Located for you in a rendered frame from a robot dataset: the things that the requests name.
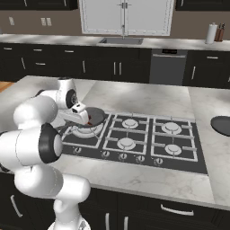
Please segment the dark grey frying pan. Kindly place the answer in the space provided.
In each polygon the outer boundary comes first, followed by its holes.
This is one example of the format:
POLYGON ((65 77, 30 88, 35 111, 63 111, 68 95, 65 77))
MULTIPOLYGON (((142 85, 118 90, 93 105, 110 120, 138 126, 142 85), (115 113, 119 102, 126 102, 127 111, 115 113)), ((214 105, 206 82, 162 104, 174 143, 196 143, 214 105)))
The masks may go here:
POLYGON ((87 107, 85 109, 89 116, 89 121, 84 124, 84 128, 93 128, 104 122, 106 114, 104 110, 96 107, 87 107))
POLYGON ((215 116, 210 121, 211 127, 219 134, 230 137, 230 117, 215 116))

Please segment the black island cupboard door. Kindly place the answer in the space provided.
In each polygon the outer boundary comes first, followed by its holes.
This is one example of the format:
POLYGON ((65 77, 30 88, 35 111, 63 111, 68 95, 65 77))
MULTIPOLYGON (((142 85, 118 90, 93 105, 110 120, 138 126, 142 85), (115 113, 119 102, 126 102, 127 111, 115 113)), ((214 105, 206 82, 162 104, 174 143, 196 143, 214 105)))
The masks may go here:
POLYGON ((120 193, 118 195, 118 230, 124 230, 124 217, 128 217, 128 230, 139 230, 140 217, 137 215, 135 197, 120 193))
POLYGON ((116 192, 91 188, 89 197, 79 204, 79 208, 91 230, 106 230, 106 213, 110 213, 110 230, 118 230, 118 200, 116 192))
POLYGON ((37 199, 20 193, 14 176, 0 172, 0 230, 48 230, 55 221, 52 199, 37 199), (11 195, 23 217, 14 211, 11 195))

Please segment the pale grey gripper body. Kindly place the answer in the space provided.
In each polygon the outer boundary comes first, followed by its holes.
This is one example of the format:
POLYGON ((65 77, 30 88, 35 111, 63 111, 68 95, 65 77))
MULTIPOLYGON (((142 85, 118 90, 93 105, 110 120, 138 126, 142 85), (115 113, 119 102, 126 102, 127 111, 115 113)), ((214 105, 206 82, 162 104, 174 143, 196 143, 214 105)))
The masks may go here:
POLYGON ((88 113, 87 111, 82 111, 80 113, 69 111, 59 111, 59 117, 64 120, 73 121, 74 123, 85 125, 89 121, 88 113))

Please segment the steel sink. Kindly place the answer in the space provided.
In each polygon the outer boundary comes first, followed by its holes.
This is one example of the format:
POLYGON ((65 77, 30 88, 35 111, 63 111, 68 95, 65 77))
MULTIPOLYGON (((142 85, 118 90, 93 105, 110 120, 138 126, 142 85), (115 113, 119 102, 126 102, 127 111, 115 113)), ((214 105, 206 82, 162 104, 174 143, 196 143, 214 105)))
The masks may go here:
POLYGON ((99 41, 99 43, 101 44, 141 45, 143 43, 143 39, 109 37, 109 38, 103 38, 101 41, 99 41))

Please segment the black wall cupboard run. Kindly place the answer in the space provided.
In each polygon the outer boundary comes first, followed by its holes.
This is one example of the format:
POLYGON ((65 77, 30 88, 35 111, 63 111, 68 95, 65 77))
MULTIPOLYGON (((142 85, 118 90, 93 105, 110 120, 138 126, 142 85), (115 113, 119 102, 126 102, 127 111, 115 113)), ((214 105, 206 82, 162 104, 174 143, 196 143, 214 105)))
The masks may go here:
POLYGON ((176 11, 230 11, 230 0, 176 0, 176 11))
POLYGON ((71 11, 77 0, 0 0, 0 10, 71 11))

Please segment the steel tap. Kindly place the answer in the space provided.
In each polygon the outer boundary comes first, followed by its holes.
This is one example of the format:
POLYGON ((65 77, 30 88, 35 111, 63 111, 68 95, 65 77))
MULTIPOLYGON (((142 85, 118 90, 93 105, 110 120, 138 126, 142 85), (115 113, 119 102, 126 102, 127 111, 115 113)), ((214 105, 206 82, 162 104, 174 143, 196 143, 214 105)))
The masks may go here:
POLYGON ((123 10, 122 13, 122 39, 125 39, 125 0, 122 0, 121 9, 123 10))

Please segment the black island drawer front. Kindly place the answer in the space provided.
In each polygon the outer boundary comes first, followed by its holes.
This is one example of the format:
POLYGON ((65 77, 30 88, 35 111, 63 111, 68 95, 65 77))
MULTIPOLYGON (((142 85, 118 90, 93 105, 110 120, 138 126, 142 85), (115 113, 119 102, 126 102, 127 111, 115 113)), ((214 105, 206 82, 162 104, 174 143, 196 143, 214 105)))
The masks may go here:
POLYGON ((209 226, 214 227, 216 230, 230 230, 230 211, 147 197, 140 199, 140 207, 148 214, 157 214, 168 219, 181 220, 184 224, 209 226), (193 210, 194 216, 187 217, 163 211, 161 210, 161 204, 167 208, 182 211, 193 210))

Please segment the black base cupboard run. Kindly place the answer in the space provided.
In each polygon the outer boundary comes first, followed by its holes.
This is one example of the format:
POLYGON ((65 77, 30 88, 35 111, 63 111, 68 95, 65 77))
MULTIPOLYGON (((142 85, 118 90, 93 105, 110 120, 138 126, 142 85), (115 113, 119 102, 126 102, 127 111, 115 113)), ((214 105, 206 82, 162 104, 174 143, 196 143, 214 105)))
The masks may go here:
POLYGON ((230 89, 230 51, 189 51, 182 84, 230 89))
POLYGON ((0 42, 0 79, 37 75, 147 84, 150 60, 150 49, 0 42))

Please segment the black gas hob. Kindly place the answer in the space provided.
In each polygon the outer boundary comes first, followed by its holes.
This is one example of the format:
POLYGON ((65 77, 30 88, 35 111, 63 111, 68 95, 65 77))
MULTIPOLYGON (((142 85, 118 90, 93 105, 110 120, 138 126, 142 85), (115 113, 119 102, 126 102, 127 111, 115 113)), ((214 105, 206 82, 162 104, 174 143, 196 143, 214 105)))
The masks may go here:
POLYGON ((140 164, 189 173, 207 174, 207 167, 193 119, 107 111, 105 121, 93 128, 67 123, 57 128, 63 153, 124 164, 140 164), (81 147, 76 155, 74 150, 81 147), (102 157, 103 151, 110 156, 102 157), (120 160, 120 154, 127 154, 120 160), (145 157, 143 163, 137 157, 145 157), (155 164, 162 158, 161 165, 155 164))

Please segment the white paper towel roll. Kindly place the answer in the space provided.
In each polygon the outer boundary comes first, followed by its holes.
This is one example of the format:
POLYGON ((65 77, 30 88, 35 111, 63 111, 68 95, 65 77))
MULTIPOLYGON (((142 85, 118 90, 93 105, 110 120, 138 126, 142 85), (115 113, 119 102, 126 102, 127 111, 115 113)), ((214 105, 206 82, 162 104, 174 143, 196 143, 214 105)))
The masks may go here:
POLYGON ((208 26, 208 33, 207 33, 207 37, 206 37, 206 43, 207 44, 212 44, 215 40, 216 37, 216 32, 217 32, 217 25, 212 22, 209 26, 208 26))

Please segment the brown knife block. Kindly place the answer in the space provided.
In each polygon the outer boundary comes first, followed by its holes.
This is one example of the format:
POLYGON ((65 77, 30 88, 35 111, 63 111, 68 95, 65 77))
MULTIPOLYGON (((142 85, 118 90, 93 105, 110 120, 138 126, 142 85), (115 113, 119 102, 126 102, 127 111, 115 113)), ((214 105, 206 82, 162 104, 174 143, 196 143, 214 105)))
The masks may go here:
POLYGON ((219 24, 219 27, 216 32, 215 41, 221 42, 223 40, 224 31, 225 31, 225 25, 223 23, 219 24))

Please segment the white framed window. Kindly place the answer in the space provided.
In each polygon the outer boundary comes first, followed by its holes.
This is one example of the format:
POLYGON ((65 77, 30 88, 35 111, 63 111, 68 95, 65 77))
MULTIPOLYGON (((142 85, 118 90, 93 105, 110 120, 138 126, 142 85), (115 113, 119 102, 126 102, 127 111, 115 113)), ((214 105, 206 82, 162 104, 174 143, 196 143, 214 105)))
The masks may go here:
MULTIPOLYGON (((122 36, 122 0, 79 0, 83 34, 122 36)), ((125 36, 169 36, 174 0, 125 0, 125 36)))

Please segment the grey dishwasher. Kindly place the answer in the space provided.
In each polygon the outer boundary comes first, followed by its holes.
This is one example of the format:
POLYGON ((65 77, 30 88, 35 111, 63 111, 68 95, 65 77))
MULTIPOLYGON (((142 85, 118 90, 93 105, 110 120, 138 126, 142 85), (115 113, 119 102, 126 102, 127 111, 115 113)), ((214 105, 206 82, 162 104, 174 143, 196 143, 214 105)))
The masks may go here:
POLYGON ((152 49, 149 83, 182 85, 187 50, 152 49))

